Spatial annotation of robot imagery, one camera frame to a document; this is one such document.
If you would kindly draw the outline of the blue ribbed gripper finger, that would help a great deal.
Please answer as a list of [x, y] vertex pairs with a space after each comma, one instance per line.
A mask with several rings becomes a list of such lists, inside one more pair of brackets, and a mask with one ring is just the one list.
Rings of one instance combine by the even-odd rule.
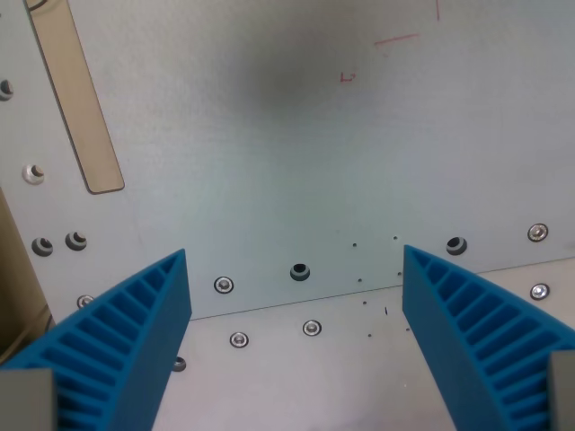
[[192, 315], [178, 250], [109, 289], [2, 365], [53, 373], [59, 430], [150, 430]]
[[402, 311], [456, 429], [550, 429], [549, 356], [573, 349], [572, 328], [410, 245]]

